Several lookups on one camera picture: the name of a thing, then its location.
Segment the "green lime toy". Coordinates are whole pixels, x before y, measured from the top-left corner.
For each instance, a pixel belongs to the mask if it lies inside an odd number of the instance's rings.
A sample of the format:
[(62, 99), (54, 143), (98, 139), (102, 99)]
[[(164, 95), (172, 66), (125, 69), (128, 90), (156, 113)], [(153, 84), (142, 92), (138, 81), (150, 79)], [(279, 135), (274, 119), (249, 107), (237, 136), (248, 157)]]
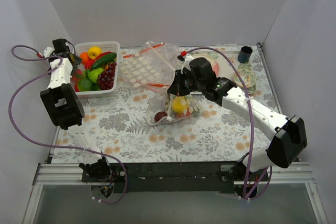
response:
[(87, 73), (87, 78), (91, 80), (93, 83), (97, 83), (98, 77), (99, 75), (103, 73), (103, 71), (104, 71), (103, 68), (97, 68), (97, 69), (90, 70)]

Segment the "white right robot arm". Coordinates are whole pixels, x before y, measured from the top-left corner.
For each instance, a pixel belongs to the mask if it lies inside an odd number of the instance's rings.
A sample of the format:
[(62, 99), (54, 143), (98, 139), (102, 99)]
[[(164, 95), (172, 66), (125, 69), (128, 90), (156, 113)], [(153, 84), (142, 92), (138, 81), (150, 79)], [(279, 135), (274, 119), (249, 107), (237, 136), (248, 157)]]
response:
[(302, 118), (291, 118), (276, 113), (254, 99), (247, 98), (236, 83), (217, 77), (205, 58), (196, 58), (188, 67), (178, 69), (167, 92), (184, 97), (191, 92), (201, 92), (204, 97), (229, 109), (249, 121), (269, 140), (269, 146), (251, 151), (236, 164), (234, 172), (242, 180), (251, 180), (260, 169), (276, 165), (288, 168), (307, 147), (307, 136)]

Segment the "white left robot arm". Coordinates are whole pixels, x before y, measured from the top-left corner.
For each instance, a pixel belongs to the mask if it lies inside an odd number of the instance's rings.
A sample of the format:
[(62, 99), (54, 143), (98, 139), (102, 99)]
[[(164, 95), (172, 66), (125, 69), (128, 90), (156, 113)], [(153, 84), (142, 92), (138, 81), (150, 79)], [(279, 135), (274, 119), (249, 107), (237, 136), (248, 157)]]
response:
[(40, 92), (41, 100), (53, 124), (66, 131), (75, 149), (80, 151), (83, 162), (79, 167), (90, 178), (106, 182), (112, 178), (112, 170), (106, 157), (102, 156), (94, 141), (84, 132), (82, 120), (85, 112), (70, 84), (81, 59), (70, 51), (68, 40), (60, 38), (52, 43), (53, 47), (43, 52), (52, 73), (47, 89)]

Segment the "yellow lemon toy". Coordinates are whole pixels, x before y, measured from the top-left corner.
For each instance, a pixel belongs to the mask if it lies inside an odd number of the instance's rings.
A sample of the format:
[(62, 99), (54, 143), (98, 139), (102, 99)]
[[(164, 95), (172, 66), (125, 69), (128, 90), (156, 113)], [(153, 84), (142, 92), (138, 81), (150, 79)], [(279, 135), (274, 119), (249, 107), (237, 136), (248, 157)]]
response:
[(188, 107), (187, 100), (184, 97), (176, 97), (172, 101), (172, 110), (175, 113), (184, 113)]

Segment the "dark purple plum toy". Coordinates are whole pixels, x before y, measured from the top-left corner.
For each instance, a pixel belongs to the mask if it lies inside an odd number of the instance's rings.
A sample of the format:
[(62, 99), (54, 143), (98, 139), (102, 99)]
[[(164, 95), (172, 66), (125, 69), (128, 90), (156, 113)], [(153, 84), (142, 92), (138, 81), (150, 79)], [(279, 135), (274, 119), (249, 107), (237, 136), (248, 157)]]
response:
[(160, 111), (160, 112), (156, 113), (155, 116), (154, 116), (155, 123), (159, 122), (164, 117), (167, 117), (167, 113), (165, 111)]

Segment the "dotted zip top bag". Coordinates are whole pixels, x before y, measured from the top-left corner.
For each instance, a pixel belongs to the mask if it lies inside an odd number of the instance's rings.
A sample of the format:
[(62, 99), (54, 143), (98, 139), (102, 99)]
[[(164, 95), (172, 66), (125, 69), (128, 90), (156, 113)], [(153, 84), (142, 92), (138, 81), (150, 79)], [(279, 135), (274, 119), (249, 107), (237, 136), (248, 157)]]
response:
[(149, 100), (146, 120), (153, 126), (168, 124), (198, 116), (201, 112), (200, 102), (192, 95), (178, 97), (162, 89)]

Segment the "red chili pepper toy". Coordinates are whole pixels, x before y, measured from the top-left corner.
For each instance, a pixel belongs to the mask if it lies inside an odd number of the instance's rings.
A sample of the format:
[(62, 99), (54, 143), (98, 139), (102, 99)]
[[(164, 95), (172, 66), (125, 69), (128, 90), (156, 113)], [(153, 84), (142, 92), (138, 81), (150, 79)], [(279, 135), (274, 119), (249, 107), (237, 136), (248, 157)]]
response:
[(102, 58), (103, 56), (108, 55), (110, 53), (111, 53), (110, 51), (103, 52), (98, 57), (96, 57), (94, 60), (89, 60), (85, 64), (85, 69), (97, 69), (97, 68), (99, 68), (99, 66), (96, 62), (99, 61), (99, 59)]

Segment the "pink peach toy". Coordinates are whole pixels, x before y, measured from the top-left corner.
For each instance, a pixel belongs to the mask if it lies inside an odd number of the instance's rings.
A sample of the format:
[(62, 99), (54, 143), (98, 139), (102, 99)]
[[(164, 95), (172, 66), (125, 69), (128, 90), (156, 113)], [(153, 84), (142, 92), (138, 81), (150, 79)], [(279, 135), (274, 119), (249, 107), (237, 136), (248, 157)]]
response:
[(71, 81), (76, 83), (78, 80), (85, 78), (86, 74), (85, 71), (81, 69), (76, 69), (75, 72), (71, 76)]

